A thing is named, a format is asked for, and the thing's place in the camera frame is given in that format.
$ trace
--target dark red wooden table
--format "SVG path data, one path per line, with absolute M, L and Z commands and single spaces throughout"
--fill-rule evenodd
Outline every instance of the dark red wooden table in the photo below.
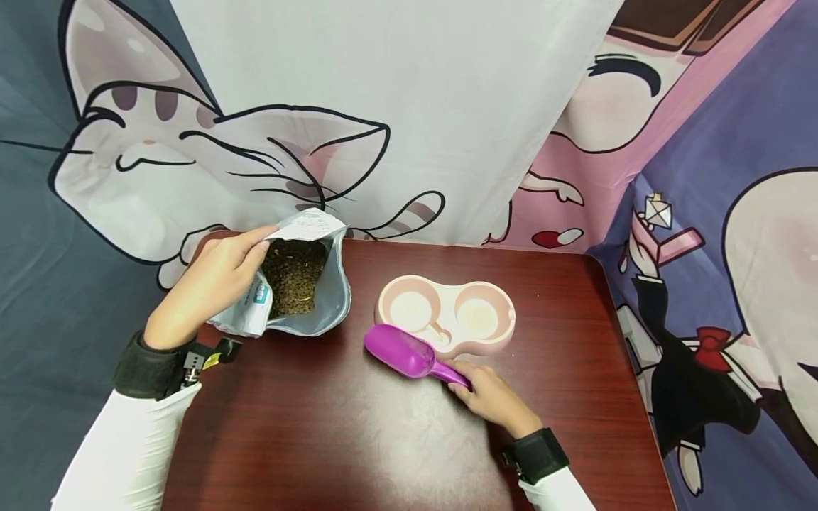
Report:
M 674 509 L 602 269 L 590 258 L 345 241 L 353 306 L 320 338 L 269 334 L 208 370 L 164 509 L 530 509 L 506 441 L 434 379 L 404 379 L 362 337 L 393 278 L 487 280 L 517 309 L 486 359 L 553 428 L 599 511 Z

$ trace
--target cat food bag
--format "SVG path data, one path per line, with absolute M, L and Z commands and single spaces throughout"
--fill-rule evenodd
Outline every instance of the cat food bag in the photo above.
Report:
M 273 289 L 259 271 L 245 296 L 208 321 L 226 334 L 259 337 L 265 330 L 314 337 L 337 326 L 349 314 L 352 291 L 341 265 L 341 244 L 347 226 L 318 208 L 306 209 L 278 223 L 279 230 L 266 239 L 272 251 L 275 240 L 320 241 L 327 252 L 323 272 L 315 284 L 314 307 L 307 314 L 270 318 Z

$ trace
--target red bow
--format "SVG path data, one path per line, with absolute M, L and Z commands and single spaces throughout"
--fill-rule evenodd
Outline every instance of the red bow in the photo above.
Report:
M 699 337 L 699 349 L 696 350 L 693 358 L 700 365 L 718 373 L 732 371 L 722 353 L 727 342 L 730 341 L 730 332 L 715 326 L 703 326 L 696 329 L 696 336 Z

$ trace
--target right hand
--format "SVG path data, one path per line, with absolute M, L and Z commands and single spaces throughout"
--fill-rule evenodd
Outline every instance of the right hand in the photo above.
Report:
M 471 382 L 473 392 L 457 383 L 449 383 L 448 387 L 476 415 L 502 426 L 515 440 L 542 429 L 540 418 L 491 367 L 466 361 L 447 363 Z

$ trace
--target scoop handle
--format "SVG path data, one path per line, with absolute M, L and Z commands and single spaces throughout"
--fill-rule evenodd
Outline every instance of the scoop handle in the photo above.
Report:
M 469 392 L 471 392 L 471 382 L 464 375 L 458 373 L 446 364 L 435 361 L 429 373 L 446 383 L 458 383 L 468 388 Z

